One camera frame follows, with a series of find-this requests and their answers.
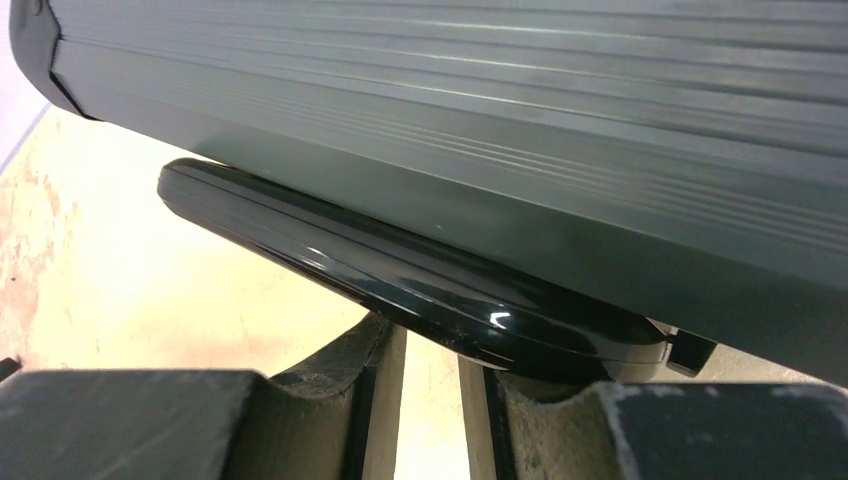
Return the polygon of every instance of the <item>beige surface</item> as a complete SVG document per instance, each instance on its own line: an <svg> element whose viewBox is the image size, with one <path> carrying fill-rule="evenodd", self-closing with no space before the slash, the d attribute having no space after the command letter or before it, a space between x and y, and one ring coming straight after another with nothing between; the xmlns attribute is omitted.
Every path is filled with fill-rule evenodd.
<svg viewBox="0 0 848 480"><path fill-rule="evenodd" d="M180 220L156 195L187 155L52 110L0 177L0 356L28 369L273 373L363 310ZM704 380L807 380L730 349ZM681 377L663 372L661 379ZM411 335L397 478L468 477L456 358Z"/></svg>

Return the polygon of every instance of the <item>ridged surface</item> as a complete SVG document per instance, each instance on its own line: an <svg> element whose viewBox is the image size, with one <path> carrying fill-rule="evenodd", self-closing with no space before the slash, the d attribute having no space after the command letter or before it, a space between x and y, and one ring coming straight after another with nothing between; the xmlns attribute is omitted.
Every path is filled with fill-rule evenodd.
<svg viewBox="0 0 848 480"><path fill-rule="evenodd" d="M60 76L848 286L848 4L51 5Z"/></svg>

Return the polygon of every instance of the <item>gray ridged panel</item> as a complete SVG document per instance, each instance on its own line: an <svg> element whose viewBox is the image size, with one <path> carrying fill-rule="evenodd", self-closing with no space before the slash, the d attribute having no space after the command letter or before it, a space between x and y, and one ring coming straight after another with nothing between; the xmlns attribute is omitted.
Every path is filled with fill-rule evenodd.
<svg viewBox="0 0 848 480"><path fill-rule="evenodd" d="M848 3L448 3L51 0L63 37L54 72L97 118L640 313L744 316L750 296L800 291L787 278L831 288L822 298L848 290ZM385 165L465 186L463 201L410 191L418 203L399 211L398 192L388 203L345 193L346 180L360 191L370 181L376 199L380 179L357 171ZM711 293L681 286L655 293L656 306L634 285L607 298L569 277L585 252L543 238L547 224L531 227L535 256L482 233L518 228L517 214L445 228L446 205L500 205L485 192L780 276L707 285L694 277L716 271L655 265L726 291L696 300ZM650 283L624 267L608 275L625 270ZM845 311L844 295L828 298Z"/></svg>

